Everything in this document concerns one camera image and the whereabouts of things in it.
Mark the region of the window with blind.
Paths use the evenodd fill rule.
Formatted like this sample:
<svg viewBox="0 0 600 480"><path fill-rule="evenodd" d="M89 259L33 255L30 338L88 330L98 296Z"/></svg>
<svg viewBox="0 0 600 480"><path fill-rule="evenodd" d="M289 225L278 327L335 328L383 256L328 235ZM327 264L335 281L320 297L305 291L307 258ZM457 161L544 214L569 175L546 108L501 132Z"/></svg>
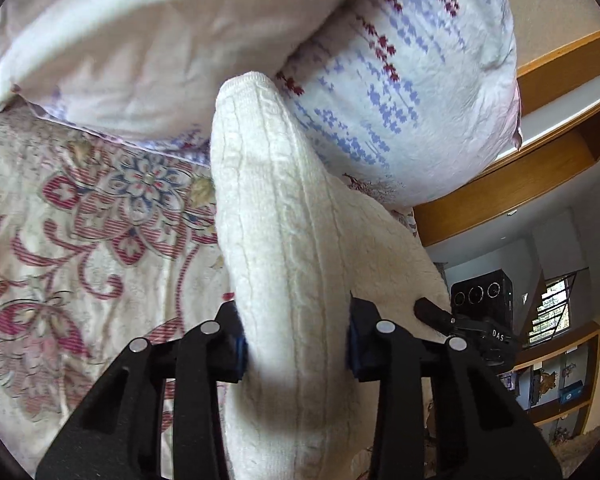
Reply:
<svg viewBox="0 0 600 480"><path fill-rule="evenodd" d="M531 318L522 329L522 348L545 344L556 336L570 330L571 295L578 277L588 268L562 274L544 283L540 303L530 310Z"/></svg>

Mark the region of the blue floral pillow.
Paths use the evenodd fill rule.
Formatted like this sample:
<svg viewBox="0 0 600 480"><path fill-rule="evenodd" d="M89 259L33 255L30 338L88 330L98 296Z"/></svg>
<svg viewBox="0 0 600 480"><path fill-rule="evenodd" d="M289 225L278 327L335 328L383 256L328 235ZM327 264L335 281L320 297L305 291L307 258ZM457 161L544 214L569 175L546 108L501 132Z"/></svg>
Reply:
<svg viewBox="0 0 600 480"><path fill-rule="evenodd" d="M389 209L454 192L519 140L508 0L347 0L276 84L327 170Z"/></svg>

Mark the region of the black speaker box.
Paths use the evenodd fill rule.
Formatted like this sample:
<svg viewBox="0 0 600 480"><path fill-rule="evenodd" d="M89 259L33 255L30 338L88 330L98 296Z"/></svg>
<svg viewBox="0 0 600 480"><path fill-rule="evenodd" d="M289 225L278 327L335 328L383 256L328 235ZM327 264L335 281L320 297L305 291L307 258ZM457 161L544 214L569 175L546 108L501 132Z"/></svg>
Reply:
<svg viewBox="0 0 600 480"><path fill-rule="evenodd" d="M451 287L452 312L473 320L492 318L513 325L513 283L503 270L455 283Z"/></svg>

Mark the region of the pink floral pillow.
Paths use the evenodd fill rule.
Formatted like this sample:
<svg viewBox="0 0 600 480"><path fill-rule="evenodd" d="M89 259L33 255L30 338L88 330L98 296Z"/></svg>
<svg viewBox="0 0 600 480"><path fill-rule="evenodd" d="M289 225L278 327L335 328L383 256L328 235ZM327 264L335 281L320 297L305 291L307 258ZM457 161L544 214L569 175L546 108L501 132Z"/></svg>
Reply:
<svg viewBox="0 0 600 480"><path fill-rule="evenodd" d="M342 0L4 0L15 98L126 142L203 144L227 79L273 75Z"/></svg>

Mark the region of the wooden headboard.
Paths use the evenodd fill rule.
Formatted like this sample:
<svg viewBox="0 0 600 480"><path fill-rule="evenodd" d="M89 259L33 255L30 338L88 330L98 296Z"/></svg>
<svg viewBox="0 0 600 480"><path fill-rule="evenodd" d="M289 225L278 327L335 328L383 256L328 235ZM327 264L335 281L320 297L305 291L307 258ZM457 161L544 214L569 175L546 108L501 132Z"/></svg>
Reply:
<svg viewBox="0 0 600 480"><path fill-rule="evenodd" d="M518 82L522 147L454 193L415 208L424 246L509 214L600 161L600 30L524 64Z"/></svg>

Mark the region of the wooden shelf unit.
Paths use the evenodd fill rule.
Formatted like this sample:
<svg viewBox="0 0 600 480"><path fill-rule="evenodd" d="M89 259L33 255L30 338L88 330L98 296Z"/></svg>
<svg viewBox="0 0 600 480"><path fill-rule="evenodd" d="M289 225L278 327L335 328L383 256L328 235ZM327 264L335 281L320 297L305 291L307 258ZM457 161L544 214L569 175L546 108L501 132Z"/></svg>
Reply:
<svg viewBox="0 0 600 480"><path fill-rule="evenodd" d="M591 321L526 344L500 379L545 442L559 444L583 434L599 360L600 324Z"/></svg>

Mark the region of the floral bedspread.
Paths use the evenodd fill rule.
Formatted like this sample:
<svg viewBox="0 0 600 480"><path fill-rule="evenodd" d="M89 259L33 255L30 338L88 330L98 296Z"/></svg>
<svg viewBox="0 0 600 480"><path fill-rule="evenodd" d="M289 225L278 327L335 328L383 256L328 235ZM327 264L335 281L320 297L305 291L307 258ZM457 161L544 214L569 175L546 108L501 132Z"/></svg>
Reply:
<svg viewBox="0 0 600 480"><path fill-rule="evenodd" d="M233 296L210 172L0 113L0 439L26 474L133 338Z"/></svg>

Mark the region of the cream cable-knit sweater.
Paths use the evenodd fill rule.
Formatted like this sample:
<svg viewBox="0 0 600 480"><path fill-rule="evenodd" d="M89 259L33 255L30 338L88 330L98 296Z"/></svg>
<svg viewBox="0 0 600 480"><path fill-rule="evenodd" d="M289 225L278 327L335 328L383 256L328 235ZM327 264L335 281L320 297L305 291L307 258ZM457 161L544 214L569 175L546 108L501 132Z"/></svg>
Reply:
<svg viewBox="0 0 600 480"><path fill-rule="evenodd" d="M331 176L275 84L222 85L211 133L219 245L248 344L224 408L237 479L355 479L368 465L378 401L347 366L352 298L414 336L418 298L450 304L420 241L380 203Z"/></svg>

